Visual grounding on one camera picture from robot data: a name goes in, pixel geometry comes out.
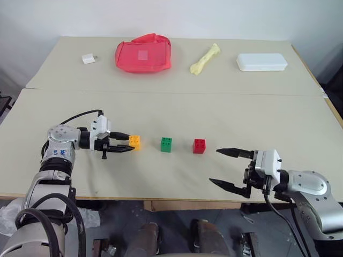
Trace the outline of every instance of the green lego brick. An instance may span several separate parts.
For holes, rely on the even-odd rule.
[[[162,138],[161,139],[161,152],[170,153],[172,149],[172,139],[171,138]]]

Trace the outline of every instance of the white wall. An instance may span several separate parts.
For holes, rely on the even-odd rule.
[[[319,81],[327,82],[343,62],[343,1],[0,0],[0,90],[17,94],[59,36],[151,32],[290,40]]]

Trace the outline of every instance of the red lego brick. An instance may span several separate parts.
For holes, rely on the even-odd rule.
[[[203,154],[206,149],[205,139],[195,139],[193,143],[193,153]]]

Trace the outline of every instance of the plastic bag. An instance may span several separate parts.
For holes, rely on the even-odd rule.
[[[7,206],[0,209],[0,233],[5,236],[11,236],[17,230],[15,220],[18,213],[21,211],[23,198],[16,198],[11,201]],[[95,210],[78,208],[82,219],[84,220],[85,228],[94,228],[100,226],[99,212]],[[75,222],[68,223],[67,225],[76,225]]]
[[[170,40],[153,33],[121,42],[114,60],[118,68],[127,72],[156,72],[172,66],[171,51]]]

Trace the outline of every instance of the gray floor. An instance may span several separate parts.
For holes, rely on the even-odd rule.
[[[290,211],[281,211],[291,218]],[[143,210],[140,201],[109,201],[100,210],[101,225],[98,228],[86,230],[87,256],[92,256],[93,239],[110,238],[118,248],[116,256],[122,257],[128,242],[135,232],[146,222],[156,222],[162,231],[160,254],[190,252],[189,225],[192,219],[205,219],[217,225],[224,235],[227,244],[233,248],[234,238],[241,232],[256,232],[262,257],[298,257],[301,253],[295,245],[286,223],[272,212],[251,214],[244,218],[239,210],[193,210],[193,211],[161,211],[151,213]],[[312,256],[318,254],[314,244],[301,226],[307,239]],[[8,237],[0,235],[0,249],[7,242]],[[77,256],[76,226],[69,225],[66,236],[66,256]]]

